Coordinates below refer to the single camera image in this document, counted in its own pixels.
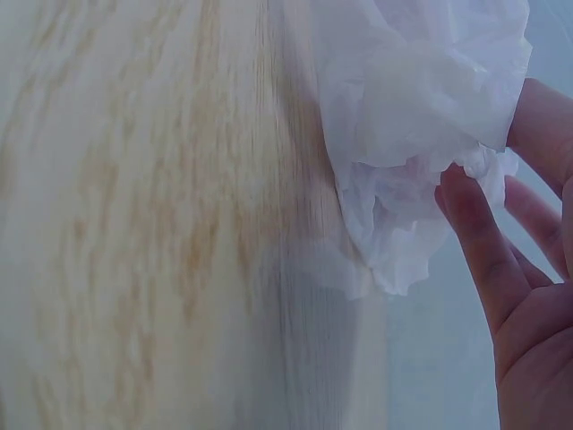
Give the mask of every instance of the tissue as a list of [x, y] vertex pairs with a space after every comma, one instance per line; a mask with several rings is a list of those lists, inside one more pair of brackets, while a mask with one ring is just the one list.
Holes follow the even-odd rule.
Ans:
[[517, 173], [506, 140], [531, 56], [526, 0], [311, 0], [327, 150], [349, 235], [377, 286], [429, 276], [449, 226], [440, 172], [491, 205]]

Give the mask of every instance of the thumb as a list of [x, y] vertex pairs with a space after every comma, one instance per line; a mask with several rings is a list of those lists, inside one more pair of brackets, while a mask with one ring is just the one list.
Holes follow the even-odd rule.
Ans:
[[567, 270], [573, 273], [573, 177], [563, 186], [563, 220], [561, 222], [563, 234], [563, 252], [567, 262]]

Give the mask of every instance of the wooden surface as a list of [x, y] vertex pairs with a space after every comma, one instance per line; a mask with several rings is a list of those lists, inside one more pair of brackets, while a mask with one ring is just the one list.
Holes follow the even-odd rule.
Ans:
[[0, 2], [0, 428], [385, 428], [306, 1]]

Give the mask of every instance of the finger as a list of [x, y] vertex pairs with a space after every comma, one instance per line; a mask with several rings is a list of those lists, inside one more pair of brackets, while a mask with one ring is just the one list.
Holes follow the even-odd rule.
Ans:
[[563, 251], [569, 273], [573, 273], [573, 179], [563, 187]]
[[[446, 203], [444, 202], [444, 197], [441, 192], [441, 187], [438, 186], [436, 189], [436, 202], [440, 207], [441, 211], [444, 212], [446, 219], [449, 221], [449, 216], [446, 211]], [[506, 243], [508, 244], [509, 249], [513, 253], [517, 264], [521, 267], [521, 271], [526, 276], [527, 283], [531, 288], [540, 288], [540, 287], [547, 287], [551, 285], [553, 282], [552, 280], [543, 273], [537, 266], [535, 266], [532, 262], [529, 261], [527, 257], [523, 255], [519, 249], [511, 243], [511, 241], [505, 238]]]
[[505, 180], [505, 206], [541, 248], [559, 275], [567, 280], [569, 271], [563, 252], [561, 216], [515, 177]]
[[507, 238], [506, 243], [509, 246], [509, 249], [513, 253], [513, 256], [516, 258], [517, 264], [521, 267], [521, 271], [526, 276], [527, 283], [529, 287], [533, 288], [540, 288], [540, 287], [547, 287], [551, 285], [553, 282], [552, 280], [543, 273], [537, 266], [535, 266], [532, 262], [529, 261], [527, 257], [523, 255], [519, 249], [513, 245]]
[[495, 335], [531, 288], [479, 184], [455, 167], [442, 174], [440, 190]]
[[573, 100], [528, 79], [509, 131], [509, 146], [561, 197], [573, 175]]

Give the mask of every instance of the wood grain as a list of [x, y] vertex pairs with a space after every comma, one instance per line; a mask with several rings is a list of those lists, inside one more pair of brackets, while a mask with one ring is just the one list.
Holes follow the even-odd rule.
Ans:
[[33, 17], [0, 50], [5, 428], [384, 428], [381, 297], [296, 263], [334, 235], [368, 278], [306, 0], [0, 7]]

